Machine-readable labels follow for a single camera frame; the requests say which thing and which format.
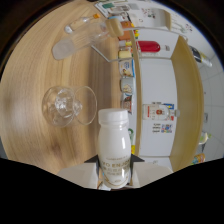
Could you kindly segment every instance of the glass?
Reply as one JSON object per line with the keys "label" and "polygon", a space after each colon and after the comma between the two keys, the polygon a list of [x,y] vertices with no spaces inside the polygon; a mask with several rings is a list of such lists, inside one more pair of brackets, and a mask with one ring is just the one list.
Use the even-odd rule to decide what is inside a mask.
{"label": "glass", "polygon": [[52,48],[52,53],[56,60],[61,60],[108,37],[109,32],[104,22],[86,24],[57,42]]}
{"label": "glass", "polygon": [[47,122],[61,128],[92,123],[96,109],[96,96],[88,86],[54,86],[45,93],[42,101]]}

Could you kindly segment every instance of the white bottle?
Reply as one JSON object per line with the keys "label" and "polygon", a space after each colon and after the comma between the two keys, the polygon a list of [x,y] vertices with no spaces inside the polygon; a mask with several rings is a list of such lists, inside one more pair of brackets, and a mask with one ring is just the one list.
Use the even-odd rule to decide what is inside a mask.
{"label": "white bottle", "polygon": [[131,142],[128,112],[125,109],[103,109],[98,112],[101,129],[97,153],[103,171],[103,183],[112,189],[124,187],[129,179]]}

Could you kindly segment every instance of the wooden table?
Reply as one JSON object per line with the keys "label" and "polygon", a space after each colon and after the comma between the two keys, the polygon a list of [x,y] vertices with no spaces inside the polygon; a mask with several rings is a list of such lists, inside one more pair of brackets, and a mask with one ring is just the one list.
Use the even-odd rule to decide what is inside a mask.
{"label": "wooden table", "polygon": [[[65,25],[96,12],[93,3],[84,0],[65,4],[38,21],[13,51],[0,84],[0,135],[8,159],[56,174],[96,155],[97,115],[88,126],[61,129],[47,124],[41,111],[45,92],[56,85],[89,86],[97,110],[120,107],[117,62],[106,62],[90,47],[61,61],[51,53],[66,35]],[[116,57],[118,40],[109,38],[98,47]]]}

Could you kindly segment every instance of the floor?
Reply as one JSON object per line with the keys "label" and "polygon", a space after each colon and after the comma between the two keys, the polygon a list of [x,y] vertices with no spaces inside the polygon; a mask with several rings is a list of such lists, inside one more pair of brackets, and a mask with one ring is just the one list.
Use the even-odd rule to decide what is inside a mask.
{"label": "floor", "polygon": [[5,150],[3,148],[1,139],[0,139],[0,158],[8,159],[7,156],[6,156]]}

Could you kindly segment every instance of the shelf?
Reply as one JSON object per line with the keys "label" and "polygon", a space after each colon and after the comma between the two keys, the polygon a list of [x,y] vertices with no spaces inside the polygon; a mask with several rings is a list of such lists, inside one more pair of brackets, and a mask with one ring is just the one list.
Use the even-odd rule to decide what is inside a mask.
{"label": "shelf", "polygon": [[[129,31],[131,42],[135,43],[135,36],[132,30]],[[135,80],[136,80],[136,104],[137,104],[137,125],[135,140],[135,155],[139,156],[141,134],[142,134],[142,83],[141,83],[141,67],[139,62],[138,50],[135,44],[132,46],[133,59],[135,61]]]}
{"label": "shelf", "polygon": [[170,161],[173,171],[192,162],[201,136],[204,119],[203,87],[197,63],[183,37],[179,37],[171,57],[177,84],[177,101],[180,117]]}

